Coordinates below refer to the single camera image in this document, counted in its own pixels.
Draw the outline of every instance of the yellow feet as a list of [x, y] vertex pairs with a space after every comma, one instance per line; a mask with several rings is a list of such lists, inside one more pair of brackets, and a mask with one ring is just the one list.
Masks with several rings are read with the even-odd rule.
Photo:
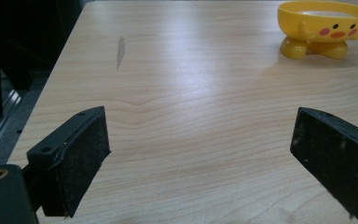
[[281, 44], [281, 53], [291, 59], [301, 59], [307, 52], [307, 41], [295, 40], [287, 36]]
[[329, 58], [343, 59], [347, 55], [348, 45], [344, 41], [335, 43], [317, 43], [305, 40], [296, 40], [287, 36], [281, 44], [281, 53], [291, 59], [301, 59], [307, 49]]
[[343, 59], [348, 52], [348, 45], [344, 41], [338, 43], [309, 42], [308, 48], [329, 58]]

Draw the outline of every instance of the table surface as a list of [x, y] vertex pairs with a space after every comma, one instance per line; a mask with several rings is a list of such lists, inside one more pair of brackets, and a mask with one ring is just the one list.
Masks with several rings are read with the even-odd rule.
[[357, 223], [289, 147], [300, 106], [358, 126], [358, 40], [285, 58], [279, 4], [87, 4], [8, 163], [98, 105], [112, 153], [41, 223]]

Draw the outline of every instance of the mark on table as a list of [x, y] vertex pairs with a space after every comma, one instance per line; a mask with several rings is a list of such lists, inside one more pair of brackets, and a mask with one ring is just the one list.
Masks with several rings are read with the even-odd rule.
[[124, 57], [124, 51], [126, 49], [126, 43], [124, 42], [124, 38], [123, 36], [120, 38], [120, 40], [118, 40], [118, 45], [117, 45], [117, 67], [116, 70], [118, 70], [118, 68], [120, 67], [121, 61], [123, 60]]

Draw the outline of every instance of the pink cheek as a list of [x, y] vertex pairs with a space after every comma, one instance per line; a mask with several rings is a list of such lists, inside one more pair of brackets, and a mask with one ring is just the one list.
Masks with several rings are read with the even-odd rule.
[[357, 32], [357, 29], [353, 29], [350, 31], [350, 33], [348, 35], [349, 36], [354, 35], [354, 34], [356, 34], [356, 32]]
[[330, 33], [329, 28], [324, 28], [321, 30], [321, 32], [319, 32], [320, 35], [328, 35], [328, 33]]

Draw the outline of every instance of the wood grain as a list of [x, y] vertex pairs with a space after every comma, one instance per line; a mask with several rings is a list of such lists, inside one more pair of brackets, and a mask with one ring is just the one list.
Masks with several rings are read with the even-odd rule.
[[289, 146], [300, 106], [358, 126], [358, 40], [285, 58], [279, 4], [87, 4], [9, 163], [97, 105], [113, 152], [74, 218], [41, 223], [357, 223]]

